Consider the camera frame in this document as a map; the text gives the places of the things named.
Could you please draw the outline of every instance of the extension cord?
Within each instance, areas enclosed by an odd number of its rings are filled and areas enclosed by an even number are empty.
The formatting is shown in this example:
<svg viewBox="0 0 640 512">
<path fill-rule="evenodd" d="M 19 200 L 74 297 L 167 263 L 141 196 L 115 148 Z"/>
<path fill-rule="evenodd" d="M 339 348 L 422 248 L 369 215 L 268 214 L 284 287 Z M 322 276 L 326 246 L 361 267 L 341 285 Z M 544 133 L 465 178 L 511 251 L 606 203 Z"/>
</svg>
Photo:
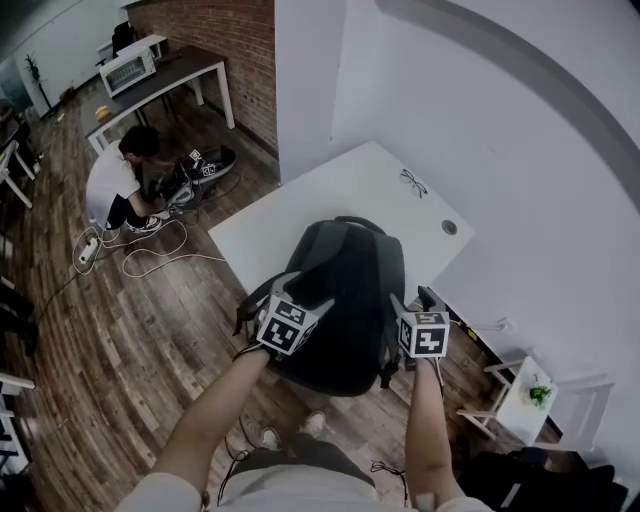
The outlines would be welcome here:
<svg viewBox="0 0 640 512">
<path fill-rule="evenodd" d="M 216 257 L 213 257 L 213 256 L 205 256 L 204 254 L 183 254 L 182 256 L 176 256 L 175 258 L 171 258 L 170 260 L 165 261 L 164 263 L 161 263 L 160 265 L 156 265 L 152 269 L 147 270 L 146 272 L 143 272 L 142 274 L 130 274 L 129 272 L 127 272 L 127 269 L 125 268 L 126 264 L 129 261 L 129 258 L 131 258 L 131 256 L 133 256 L 136 253 L 147 252 L 147 253 L 153 254 L 154 256 L 166 257 L 166 256 L 171 256 L 172 254 L 175 254 L 180 249 L 182 249 L 182 247 L 184 247 L 184 244 L 187 243 L 187 240 L 189 238 L 189 234 L 187 232 L 187 228 L 179 220 L 173 219 L 173 220 L 163 224 L 160 227 L 160 229 L 154 231 L 153 233 L 150 233 L 150 234 L 148 234 L 146 236 L 143 236 L 143 237 L 140 237 L 140 238 L 136 238 L 135 240 L 132 240 L 131 242 L 127 242 L 127 243 L 124 243 L 124 244 L 115 244 L 115 245 L 107 245 L 107 244 L 112 244 L 112 242 L 115 242 L 118 239 L 118 237 L 120 236 L 120 230 L 118 230 L 118 234 L 114 238 L 112 238 L 111 240 L 105 240 L 104 239 L 104 233 L 106 231 L 105 229 L 102 229 L 102 234 L 100 235 L 98 233 L 98 230 L 95 227 L 89 226 L 87 229 L 85 229 L 82 232 L 82 234 L 80 235 L 80 237 L 76 241 L 75 246 L 73 248 L 73 253 L 71 255 L 73 268 L 75 268 L 75 270 L 76 270 L 76 272 L 78 272 L 78 274 L 86 276 L 86 275 L 90 274 L 93 271 L 93 269 L 95 267 L 95 263 L 98 260 L 98 256 L 99 256 L 100 251 L 102 250 L 103 247 L 106 248 L 106 249 L 117 249 L 118 247 L 124 247 L 126 245 L 135 244 L 136 242 L 141 242 L 142 240 L 146 240 L 147 238 L 151 238 L 152 236 L 155 236 L 156 234 L 160 233 L 160 231 L 162 231 L 164 228 L 166 228 L 167 226 L 169 226 L 169 225 L 171 225 L 173 223 L 178 224 L 184 230 L 184 240 L 182 241 L 182 243 L 178 247 L 176 247 L 174 250 L 172 250 L 172 251 L 170 251 L 170 252 L 168 252 L 166 254 L 161 254 L 161 253 L 158 253 L 158 252 L 155 252 L 155 251 L 151 251 L 149 249 L 144 249 L 144 248 L 136 249 L 135 251 L 131 252 L 131 254 L 129 254 L 123 260 L 122 267 L 121 267 L 123 274 L 125 274 L 128 277 L 132 277 L 132 278 L 145 277 L 145 276 L 148 276 L 149 274 L 151 274 L 152 272 L 155 272 L 156 270 L 161 269 L 165 265 L 168 265 L 169 263 L 173 263 L 174 261 L 178 261 L 178 260 L 181 260 L 181 259 L 184 259 L 184 258 L 203 258 L 203 259 L 214 260 L 214 261 L 223 261 L 223 262 L 226 261 L 225 259 L 222 259 L 222 258 L 216 258 Z M 76 251 L 77 251 L 77 248 L 78 248 L 78 244 L 80 243 L 80 240 L 85 235 L 85 233 L 87 233 L 89 231 L 93 231 L 95 233 L 95 235 L 96 235 L 96 238 L 93 238 L 91 240 L 91 242 L 89 242 L 89 244 L 87 244 L 87 247 L 85 247 L 85 249 L 83 250 L 82 254 L 85 254 L 85 251 L 89 250 L 89 246 L 94 241 L 97 243 L 98 248 L 97 248 L 97 250 L 95 250 L 95 249 L 92 250 L 92 254 L 95 254 L 95 257 L 91 260 L 91 267 L 87 271 L 82 272 L 76 265 L 75 254 L 76 254 Z"/>
<path fill-rule="evenodd" d="M 99 246 L 100 246 L 100 243 L 98 242 L 98 239 L 92 238 L 91 241 L 84 248 L 82 253 L 80 253 L 80 257 L 78 258 L 80 260 L 80 263 L 82 263 L 83 265 L 86 265 L 89 262 L 89 259 L 91 258 L 91 256 L 93 256 L 94 253 L 98 250 Z"/>
</svg>

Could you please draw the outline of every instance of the eyeglasses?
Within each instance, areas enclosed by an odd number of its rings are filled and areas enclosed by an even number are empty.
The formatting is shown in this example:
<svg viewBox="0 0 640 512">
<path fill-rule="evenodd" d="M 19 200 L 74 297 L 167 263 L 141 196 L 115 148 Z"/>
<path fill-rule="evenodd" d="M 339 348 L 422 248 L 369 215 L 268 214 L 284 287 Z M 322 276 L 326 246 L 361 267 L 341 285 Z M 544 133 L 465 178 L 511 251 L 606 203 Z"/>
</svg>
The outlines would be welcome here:
<svg viewBox="0 0 640 512">
<path fill-rule="evenodd" d="M 411 192 L 413 192 L 414 196 L 418 196 L 420 199 L 422 199 L 423 195 L 426 196 L 429 193 L 427 192 L 427 189 L 424 188 L 424 185 L 416 181 L 413 174 L 411 174 L 406 169 L 403 169 L 402 172 L 400 173 L 400 181 L 402 183 L 410 184 Z"/>
</svg>

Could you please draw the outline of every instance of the food item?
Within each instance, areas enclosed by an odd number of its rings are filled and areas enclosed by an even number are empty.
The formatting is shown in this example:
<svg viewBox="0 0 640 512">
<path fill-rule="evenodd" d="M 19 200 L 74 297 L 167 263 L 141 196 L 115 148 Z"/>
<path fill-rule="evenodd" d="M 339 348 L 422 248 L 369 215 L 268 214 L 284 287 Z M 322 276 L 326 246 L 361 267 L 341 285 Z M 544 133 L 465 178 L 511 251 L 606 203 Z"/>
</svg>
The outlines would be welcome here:
<svg viewBox="0 0 640 512">
<path fill-rule="evenodd" d="M 100 107 L 98 110 L 96 110 L 96 120 L 102 121 L 103 119 L 109 117 L 110 114 L 111 112 L 109 112 L 108 107 Z"/>
</svg>

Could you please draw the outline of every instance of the backpack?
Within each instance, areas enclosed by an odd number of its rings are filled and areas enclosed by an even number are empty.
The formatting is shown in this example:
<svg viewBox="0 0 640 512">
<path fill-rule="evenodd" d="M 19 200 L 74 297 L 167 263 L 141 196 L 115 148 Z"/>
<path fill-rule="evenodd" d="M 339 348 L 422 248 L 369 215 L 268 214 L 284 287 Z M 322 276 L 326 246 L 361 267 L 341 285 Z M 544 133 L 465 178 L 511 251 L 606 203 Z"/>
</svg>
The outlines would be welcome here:
<svg viewBox="0 0 640 512">
<path fill-rule="evenodd" d="M 240 304 L 234 334 L 255 317 L 274 281 L 298 271 L 300 275 L 286 284 L 296 304 L 313 309 L 330 298 L 336 302 L 303 346 L 290 356 L 272 358 L 269 367 L 293 382 L 333 396 L 366 393 L 378 375 L 381 386 L 388 388 L 400 361 L 396 313 L 389 299 L 393 293 L 404 301 L 400 242 L 358 217 L 312 224 L 285 271 Z"/>
</svg>

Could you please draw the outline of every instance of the person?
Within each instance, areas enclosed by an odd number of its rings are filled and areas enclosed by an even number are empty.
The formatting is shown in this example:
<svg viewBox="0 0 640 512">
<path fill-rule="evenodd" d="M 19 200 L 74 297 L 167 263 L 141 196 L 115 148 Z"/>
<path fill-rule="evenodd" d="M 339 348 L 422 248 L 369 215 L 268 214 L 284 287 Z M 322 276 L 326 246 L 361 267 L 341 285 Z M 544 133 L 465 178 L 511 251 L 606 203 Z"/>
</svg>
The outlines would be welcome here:
<svg viewBox="0 0 640 512">
<path fill-rule="evenodd" d="M 87 181 L 89 216 L 105 229 L 127 224 L 134 233 L 157 231 L 162 220 L 154 215 L 165 207 L 162 199 L 145 200 L 142 163 L 163 168 L 171 162 L 158 160 L 158 132 L 150 126 L 134 126 L 122 140 L 109 144 L 93 164 Z"/>
<path fill-rule="evenodd" d="M 27 167 L 35 172 L 40 171 L 40 163 L 33 156 L 29 148 L 29 135 L 31 128 L 25 121 L 20 121 L 13 104 L 7 98 L 0 98 L 0 146 L 4 146 L 10 139 L 15 139 L 18 146 L 18 154 Z M 22 170 L 17 162 L 10 164 L 10 170 Z"/>
<path fill-rule="evenodd" d="M 4 283 L 0 283 L 0 304 L 6 304 L 17 316 L 0 308 L 0 330 L 14 332 L 24 342 L 24 353 L 31 357 L 36 351 L 38 326 L 26 319 L 33 313 L 33 304 Z"/>
<path fill-rule="evenodd" d="M 238 420 L 269 361 L 254 350 L 238 357 L 189 407 L 173 429 L 155 466 L 116 512 L 199 512 L 216 448 Z M 400 507 L 377 502 L 373 481 L 337 447 L 317 440 L 324 415 L 313 413 L 294 436 L 297 458 L 258 449 L 238 463 L 224 487 L 221 510 L 229 512 L 383 512 Z M 263 445 L 279 449 L 273 429 Z M 416 362 L 406 434 L 406 478 L 411 502 L 422 511 L 486 512 L 458 486 L 451 466 L 444 406 L 435 370 Z"/>
</svg>

